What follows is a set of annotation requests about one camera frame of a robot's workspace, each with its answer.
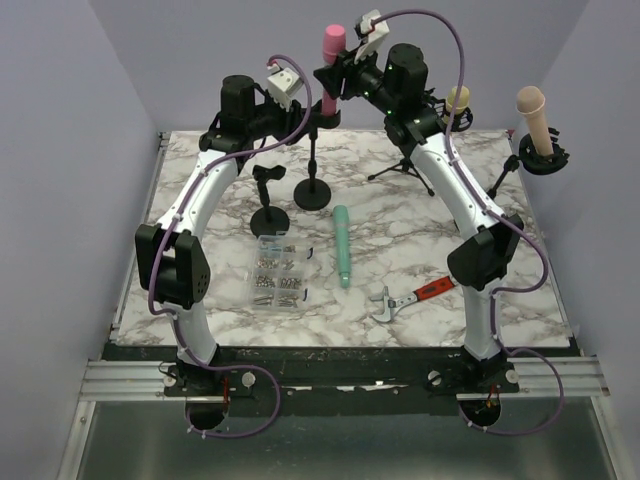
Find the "black round-base stand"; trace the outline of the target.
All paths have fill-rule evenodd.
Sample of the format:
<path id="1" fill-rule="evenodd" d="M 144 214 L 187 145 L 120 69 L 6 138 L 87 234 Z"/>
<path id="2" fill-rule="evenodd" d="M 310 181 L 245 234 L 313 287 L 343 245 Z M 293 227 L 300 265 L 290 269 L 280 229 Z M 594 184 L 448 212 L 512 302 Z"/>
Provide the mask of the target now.
<path id="1" fill-rule="evenodd" d="M 329 185 L 317 178 L 318 164 L 316 159 L 316 142 L 320 129 L 334 129 L 340 124 L 341 112 L 324 114 L 320 103 L 311 110 L 306 133 L 310 141 L 309 160 L 307 162 L 308 177 L 300 181 L 293 193 L 296 205 L 304 211 L 319 211 L 331 200 Z"/>
<path id="2" fill-rule="evenodd" d="M 261 203 L 261 208 L 252 215 L 250 220 L 251 232 L 256 238 L 263 235 L 284 234 L 290 228 L 287 213 L 283 209 L 271 205 L 267 188 L 268 181 L 281 180 L 285 174 L 286 168 L 281 165 L 272 168 L 255 165 L 252 170 Z"/>

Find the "mint green toy microphone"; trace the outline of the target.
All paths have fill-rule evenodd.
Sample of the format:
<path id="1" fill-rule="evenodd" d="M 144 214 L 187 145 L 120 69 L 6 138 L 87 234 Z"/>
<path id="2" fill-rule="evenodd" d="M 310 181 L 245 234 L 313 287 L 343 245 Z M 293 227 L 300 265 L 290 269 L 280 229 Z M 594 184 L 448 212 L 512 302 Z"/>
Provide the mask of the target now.
<path id="1" fill-rule="evenodd" d="M 347 289 L 350 287 L 351 281 L 350 219 L 347 208 L 344 205 L 336 205 L 332 212 L 332 218 L 335 233 L 336 268 L 340 286 Z"/>

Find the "yellow toy microphone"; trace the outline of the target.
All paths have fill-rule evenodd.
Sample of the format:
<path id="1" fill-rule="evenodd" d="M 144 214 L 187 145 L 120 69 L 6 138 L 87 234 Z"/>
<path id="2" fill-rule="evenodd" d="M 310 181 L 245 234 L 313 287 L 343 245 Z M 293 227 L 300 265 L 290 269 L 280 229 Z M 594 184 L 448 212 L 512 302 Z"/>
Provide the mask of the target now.
<path id="1" fill-rule="evenodd" d="M 443 120 L 454 128 L 469 123 L 470 90 L 466 86 L 453 87 L 447 95 L 443 109 Z"/>

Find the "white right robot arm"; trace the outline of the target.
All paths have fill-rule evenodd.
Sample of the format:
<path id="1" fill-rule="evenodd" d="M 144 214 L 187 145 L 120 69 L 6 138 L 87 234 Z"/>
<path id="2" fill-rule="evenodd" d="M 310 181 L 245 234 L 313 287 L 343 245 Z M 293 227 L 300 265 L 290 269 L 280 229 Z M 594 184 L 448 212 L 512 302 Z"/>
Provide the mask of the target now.
<path id="1" fill-rule="evenodd" d="M 355 52 L 342 51 L 333 64 L 314 72 L 331 98 L 361 97 L 384 114 L 388 138 L 428 178 L 451 213 L 463 242 L 448 255 L 447 266 L 462 287 L 464 348 L 474 357 L 461 365 L 460 379 L 480 392 L 496 380 L 489 359 L 500 352 L 491 293 L 503 283 L 523 222 L 491 200 L 446 138 L 426 89 L 427 75 L 422 51 L 407 43 L 391 48 L 383 69 L 375 55 L 358 60 Z"/>

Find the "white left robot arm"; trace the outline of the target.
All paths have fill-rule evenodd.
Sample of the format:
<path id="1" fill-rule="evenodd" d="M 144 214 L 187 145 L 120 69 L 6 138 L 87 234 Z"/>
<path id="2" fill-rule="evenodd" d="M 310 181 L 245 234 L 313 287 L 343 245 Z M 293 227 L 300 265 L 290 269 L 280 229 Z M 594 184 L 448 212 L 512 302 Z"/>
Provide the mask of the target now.
<path id="1" fill-rule="evenodd" d="M 265 152 L 255 143 L 268 137 L 274 146 L 296 142 L 306 131 L 313 102 L 300 103 L 299 90 L 311 90 L 306 76 L 285 68 L 272 73 L 256 102 L 259 85 L 249 76 L 224 79 L 220 110 L 199 139 L 196 165 L 178 197 L 154 224 L 135 233 L 136 261 L 149 311 L 172 322 L 178 357 L 192 366 L 187 382 L 201 395 L 214 393 L 222 380 L 211 363 L 218 344 L 212 335 L 203 299 L 211 270 L 201 242 L 225 191 L 251 156 Z"/>

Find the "beige toy microphone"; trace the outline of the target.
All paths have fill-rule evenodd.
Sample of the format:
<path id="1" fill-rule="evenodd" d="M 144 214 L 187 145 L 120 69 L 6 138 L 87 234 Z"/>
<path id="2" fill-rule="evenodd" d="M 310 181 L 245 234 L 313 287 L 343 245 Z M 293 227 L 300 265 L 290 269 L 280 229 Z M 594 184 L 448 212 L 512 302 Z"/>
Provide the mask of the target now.
<path id="1" fill-rule="evenodd" d="M 517 94 L 516 109 L 523 116 L 538 155 L 554 153 L 546 118 L 546 98 L 536 86 L 525 86 Z"/>

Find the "clear plastic screw box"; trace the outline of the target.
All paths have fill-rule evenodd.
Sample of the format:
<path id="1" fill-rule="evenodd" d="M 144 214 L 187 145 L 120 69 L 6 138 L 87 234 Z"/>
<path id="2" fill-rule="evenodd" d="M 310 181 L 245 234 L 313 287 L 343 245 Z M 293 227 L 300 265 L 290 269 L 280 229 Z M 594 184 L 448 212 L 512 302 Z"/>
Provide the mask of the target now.
<path id="1" fill-rule="evenodd" d="M 309 298 L 307 270 L 313 255 L 313 247 L 301 238 L 260 236 L 248 275 L 249 306 L 258 311 L 303 310 Z"/>

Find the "black shock-mount stand, right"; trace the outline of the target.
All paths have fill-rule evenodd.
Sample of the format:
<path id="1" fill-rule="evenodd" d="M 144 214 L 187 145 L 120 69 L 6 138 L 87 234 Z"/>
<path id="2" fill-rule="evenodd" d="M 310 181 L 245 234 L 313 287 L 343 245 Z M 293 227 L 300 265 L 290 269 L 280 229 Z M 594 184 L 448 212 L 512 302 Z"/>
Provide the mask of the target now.
<path id="1" fill-rule="evenodd" d="M 503 169 L 495 183 L 487 190 L 491 199 L 497 195 L 498 189 L 509 173 L 515 172 L 522 166 L 527 172 L 536 176 L 554 174 L 567 166 L 570 154 L 558 143 L 560 132 L 552 127 L 548 128 L 552 153 L 543 156 L 534 147 L 530 134 L 521 138 L 518 152 L 510 155 L 503 164 Z"/>

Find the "red-handled adjustable wrench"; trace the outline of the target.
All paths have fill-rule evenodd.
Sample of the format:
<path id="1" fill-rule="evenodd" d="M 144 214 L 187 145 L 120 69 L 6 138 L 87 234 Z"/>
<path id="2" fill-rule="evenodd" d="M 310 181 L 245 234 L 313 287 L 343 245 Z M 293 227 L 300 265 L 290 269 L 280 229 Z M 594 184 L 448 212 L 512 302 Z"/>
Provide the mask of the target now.
<path id="1" fill-rule="evenodd" d="M 384 286 L 381 293 L 370 297 L 372 302 L 381 302 L 383 305 L 382 311 L 380 313 L 373 313 L 371 317 L 378 323 L 390 323 L 401 309 L 415 303 L 432 299 L 454 287 L 454 282 L 449 276 L 446 276 L 427 283 L 407 295 L 392 298 L 389 295 L 389 288 Z"/>

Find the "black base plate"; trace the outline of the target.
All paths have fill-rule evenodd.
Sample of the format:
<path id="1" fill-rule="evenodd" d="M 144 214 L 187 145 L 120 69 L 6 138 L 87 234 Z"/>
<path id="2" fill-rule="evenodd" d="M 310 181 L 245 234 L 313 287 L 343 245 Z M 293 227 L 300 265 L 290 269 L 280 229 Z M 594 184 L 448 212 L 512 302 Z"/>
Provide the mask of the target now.
<path id="1" fill-rule="evenodd" d="M 480 367 L 459 347 L 222 347 L 215 371 L 178 360 L 173 347 L 106 346 L 107 361 L 159 361 L 169 398 L 219 398 L 250 415 L 452 415 L 465 394 L 495 399 L 521 393 L 519 360 L 549 373 L 549 360 L 576 358 L 575 345 L 543 347 Z"/>

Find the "aluminium mounting rail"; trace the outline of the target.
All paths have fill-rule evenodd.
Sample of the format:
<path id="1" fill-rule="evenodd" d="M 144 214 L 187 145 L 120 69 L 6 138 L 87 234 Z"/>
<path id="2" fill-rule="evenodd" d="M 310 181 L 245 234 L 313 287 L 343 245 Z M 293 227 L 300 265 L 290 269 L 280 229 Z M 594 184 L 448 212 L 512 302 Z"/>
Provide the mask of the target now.
<path id="1" fill-rule="evenodd" d="M 596 358 L 556 357 L 548 364 L 537 358 L 515 358 L 506 370 L 476 386 L 460 386 L 442 367 L 425 374 L 403 372 L 376 376 L 371 368 L 360 375 L 344 362 L 285 362 L 269 369 L 276 381 L 261 372 L 231 368 L 228 372 L 201 369 L 183 373 L 179 367 L 159 362 L 98 361 L 86 368 L 80 398 L 84 401 L 150 401 L 184 398 L 192 402 L 221 402 L 230 395 L 251 394 L 275 384 L 286 395 L 303 393 L 353 393 L 403 391 L 421 387 L 433 394 L 459 400 L 481 398 L 552 398 L 608 396 L 610 390 Z"/>

